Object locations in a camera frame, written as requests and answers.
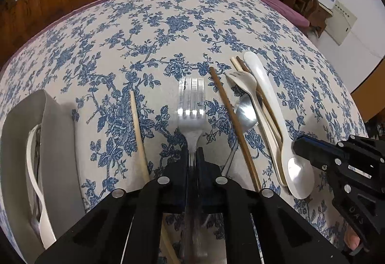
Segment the white plastic spoon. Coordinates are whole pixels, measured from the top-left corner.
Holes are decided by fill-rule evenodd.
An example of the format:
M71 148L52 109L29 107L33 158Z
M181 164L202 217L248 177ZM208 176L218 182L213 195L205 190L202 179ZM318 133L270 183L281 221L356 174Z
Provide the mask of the white plastic spoon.
M32 187L35 190L41 204L42 204L42 214L40 216L39 221L39 232L40 238L43 242L43 246L45 249L49 248L51 244L56 241L55 234L53 233L53 229L51 227L51 223L48 218L47 209L45 207L44 196L40 191L40 188L37 184L37 180L35 178L35 174L33 172L32 165L32 157L35 158L35 144L36 144L36 131L40 127L36 125L28 134L28 140L26 143L26 167L29 175L29 179L31 180Z
M286 129L286 122L278 103L276 93L270 83L269 77L258 56L251 51L243 55L243 60L248 65L260 85L263 96L277 121L282 135L281 161L283 173L291 194L297 199L307 198L314 188L314 172L310 162L298 155L292 149L293 141Z

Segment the fork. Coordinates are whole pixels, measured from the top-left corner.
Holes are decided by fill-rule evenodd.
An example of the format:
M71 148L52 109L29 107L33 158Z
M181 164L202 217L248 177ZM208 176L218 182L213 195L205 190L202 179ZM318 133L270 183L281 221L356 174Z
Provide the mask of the fork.
M259 123L262 126L263 132L266 136L267 143L269 146L271 158L273 160L274 168L277 174L278 182L282 186L287 186L286 180L284 178L282 163L281 163L281 151L278 146L277 140L273 135L273 131L266 120L265 115L261 107L257 101L257 95L255 93L255 89L257 88L257 81L254 76L248 72L233 72L231 74L227 74L227 76L243 91L245 91L250 97L253 103L254 109L257 112L257 116L259 118Z
M185 263L196 263L206 257L200 232L200 200L197 185L195 151L206 123L205 86L203 78L182 78L179 81L178 127L187 141L189 166L187 170L186 208L181 257Z

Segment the fork tines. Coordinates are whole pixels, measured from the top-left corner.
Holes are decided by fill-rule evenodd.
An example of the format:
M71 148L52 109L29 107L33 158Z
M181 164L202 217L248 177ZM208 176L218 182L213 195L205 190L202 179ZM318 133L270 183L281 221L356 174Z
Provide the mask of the fork tines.
M203 78L182 78L179 81L179 118L201 118L205 113L205 84Z

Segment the light wooden chopstick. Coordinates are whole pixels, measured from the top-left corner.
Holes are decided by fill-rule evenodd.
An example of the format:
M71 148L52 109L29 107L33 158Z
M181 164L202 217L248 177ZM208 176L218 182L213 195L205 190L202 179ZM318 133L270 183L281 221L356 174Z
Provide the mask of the light wooden chopstick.
M244 62L241 60L241 58L239 56L237 56L235 62L237 62L238 67L241 68L241 69L238 69L238 67L234 64L236 70L244 70L245 72L250 73L249 69L246 67L246 65L244 64ZM267 103L266 104L264 103L265 100L263 99L262 89L261 89L260 85L258 85L258 83L257 83L257 92L262 97L262 112L265 115L266 120L267 120L267 122L270 125L271 131L273 132L274 137L275 137L275 139L277 141L277 145L278 145L279 149L281 150L282 149L282 137L281 137L281 134L280 134L280 132L278 130L276 122L272 118L272 115L274 115L274 114L272 113L269 105Z
M241 147L244 160L246 162L247 168L248 168L249 173L250 173L251 180L252 180L253 185L254 185L254 189L255 189L255 191L259 192L262 189L261 182L259 181L257 170L255 169L253 159L251 158L250 150L247 147L246 141L244 139L241 124L239 123L238 118L234 114L234 110L232 108L232 105L229 101L229 98L226 95L226 91L223 89L221 81L219 80L219 77L218 77L217 73L215 72L214 67L210 67L210 75L211 75L212 79L214 80L215 85L218 88L219 94L222 98L223 104L225 105L226 110L229 113L231 123L234 126L234 130L235 130L235 133L236 133L237 138L238 138L238 143Z
M130 98L131 98L132 119L134 121L136 145L138 148L138 155L139 155L139 164L141 167L144 182L147 183L150 181L150 175L148 174L146 155L144 153L141 129L139 126L139 117L136 109L135 94L132 90L130 90ZM167 259L171 261L171 263L180 264L180 261L176 256L175 250L167 234L166 227L164 226L163 221L162 221L162 229L160 232L160 237L161 237L160 249L162 250L162 253L167 257Z

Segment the tablecloth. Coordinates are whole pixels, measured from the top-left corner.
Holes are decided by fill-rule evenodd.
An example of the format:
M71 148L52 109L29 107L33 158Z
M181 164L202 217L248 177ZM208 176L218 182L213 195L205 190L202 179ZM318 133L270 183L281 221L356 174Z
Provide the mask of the tablecloth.
M334 68L296 27L259 0L102 0L80 9L38 34L10 61L0 81L0 120L38 89L72 114L79 186L89 211L115 188L132 191L144 185L130 89L152 178L179 159L185 144L176 122L182 77L205 79L208 124L198 146L207 161L224 165L236 136L209 67L215 67L235 104L242 91L226 74L234 70L230 58L247 50L263 62L293 139L311 134L336 143L350 134L366 134ZM314 191L297 200L278 184L261 128L255 126L245 138L262 186L338 244L346 223L332 206L325 173L314 169ZM240 150L229 176L253 189ZM1 227L17 248L0 203ZM168 215L166 221L177 249L182 217ZM220 215L207 226L213 243L223 246ZM211 263L221 258L217 253Z

